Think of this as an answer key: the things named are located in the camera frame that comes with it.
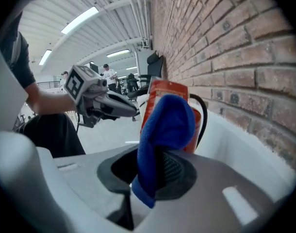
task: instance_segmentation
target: white ceiling beam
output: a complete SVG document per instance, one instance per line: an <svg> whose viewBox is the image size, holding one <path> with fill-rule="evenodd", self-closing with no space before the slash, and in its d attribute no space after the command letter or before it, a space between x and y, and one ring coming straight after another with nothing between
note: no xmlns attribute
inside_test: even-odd
<svg viewBox="0 0 296 233"><path fill-rule="evenodd" d="M104 6L102 9L99 10L98 13L96 13L95 15L93 15L92 17L90 17L88 20L84 21L83 23L81 23L80 25L78 25L76 28L74 28L73 30L71 30L68 34L64 34L53 46L53 48L51 49L52 52L56 51L69 37L71 37L71 35L76 32L79 28L81 28L82 26L84 26L86 23L88 23L91 20L94 20L95 18L106 14L106 11L111 11L111 10L115 10L117 8L126 6L126 5L130 5L130 0L119 0L113 3L110 3L106 6Z"/></svg>
<svg viewBox="0 0 296 233"><path fill-rule="evenodd" d="M115 43L113 45L110 45L110 46L100 49L94 53L89 54L88 56L86 56L83 59L81 59L80 61L78 61L77 65L84 65L84 64L88 63L92 58L95 58L98 55L108 53L109 51L117 49L117 48L127 47L127 45L135 44L138 42L142 42L141 37L137 37L137 38L133 38L130 40Z"/></svg>

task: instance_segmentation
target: gray plastic surface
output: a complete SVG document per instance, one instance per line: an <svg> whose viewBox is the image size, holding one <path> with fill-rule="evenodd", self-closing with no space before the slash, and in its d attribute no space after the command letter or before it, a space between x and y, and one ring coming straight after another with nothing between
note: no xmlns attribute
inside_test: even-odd
<svg viewBox="0 0 296 233"><path fill-rule="evenodd" d="M36 151L24 136L0 133L0 183L42 232L129 232L105 219L120 207L122 196L107 191L96 175L104 159L128 148L53 160L48 150ZM222 194L230 186L259 215L272 208L263 191L225 164L173 153L194 165L197 181L180 199L157 201L134 232L239 232L242 226Z"/></svg>

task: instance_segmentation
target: pipe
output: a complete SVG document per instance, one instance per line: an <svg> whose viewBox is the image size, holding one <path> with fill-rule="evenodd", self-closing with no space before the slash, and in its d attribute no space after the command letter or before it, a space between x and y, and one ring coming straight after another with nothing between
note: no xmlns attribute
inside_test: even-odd
<svg viewBox="0 0 296 233"><path fill-rule="evenodd" d="M147 29L146 29L146 23L145 23L145 19L144 19L144 15L143 15L143 6L142 6L142 0L137 0L138 2L138 7L139 7L139 16L141 18L141 22L142 22L142 26L143 26L143 33L146 34L146 44L147 44L147 40L148 40L148 33L147 33Z"/></svg>
<svg viewBox="0 0 296 233"><path fill-rule="evenodd" d="M131 3L132 11L133 11L133 14L134 14L134 17L135 17L135 22L136 22L136 26L137 26L137 29L138 29L138 32L139 32L139 36L142 38L142 44L144 45L144 38L143 38L143 34L141 32L141 28L140 28L139 21L138 21L138 18L137 18L134 1L130 0L130 3Z"/></svg>
<svg viewBox="0 0 296 233"><path fill-rule="evenodd" d="M148 9L147 9L147 0L144 0L144 8L145 8L145 18L146 18L146 35L147 35L147 46L150 48L150 41L148 39L148 35L149 35L149 32L148 32Z"/></svg>

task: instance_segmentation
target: blue cloth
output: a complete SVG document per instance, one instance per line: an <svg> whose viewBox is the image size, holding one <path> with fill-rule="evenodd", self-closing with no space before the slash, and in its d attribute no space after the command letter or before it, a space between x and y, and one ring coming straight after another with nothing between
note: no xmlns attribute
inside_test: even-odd
<svg viewBox="0 0 296 233"><path fill-rule="evenodd" d="M157 190L156 146L182 150L195 132L195 115L187 101L177 95L165 95L147 119L137 153L138 173L132 182L133 193L148 207L154 206Z"/></svg>

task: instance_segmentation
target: fluorescent light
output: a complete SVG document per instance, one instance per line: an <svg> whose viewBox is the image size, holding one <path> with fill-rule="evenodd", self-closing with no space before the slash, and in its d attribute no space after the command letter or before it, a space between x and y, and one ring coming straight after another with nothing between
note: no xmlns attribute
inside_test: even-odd
<svg viewBox="0 0 296 233"><path fill-rule="evenodd" d="M95 7L88 9L87 11L83 12L81 15L73 19L72 22L69 23L66 27L64 27L64 29L61 32L64 34L68 34L71 30L76 28L79 24L83 23L85 20L89 19L91 16L95 15L98 12L99 11Z"/></svg>
<svg viewBox="0 0 296 233"><path fill-rule="evenodd" d="M130 52L130 50L125 49L125 50L122 50L122 51L119 51L119 52L114 52L114 53L108 54L107 57L110 58L110 57L113 57L113 56L116 56L116 55L119 55L119 54L123 54L123 53L127 53L127 52Z"/></svg>
<svg viewBox="0 0 296 233"><path fill-rule="evenodd" d="M52 50L47 50L45 54L42 56L41 61L39 62L40 66L43 66L46 60L48 59L49 55L52 53Z"/></svg>
<svg viewBox="0 0 296 233"><path fill-rule="evenodd" d="M127 70L131 70L131 69L135 69L135 68L137 68L137 67L130 67L130 68L127 68Z"/></svg>

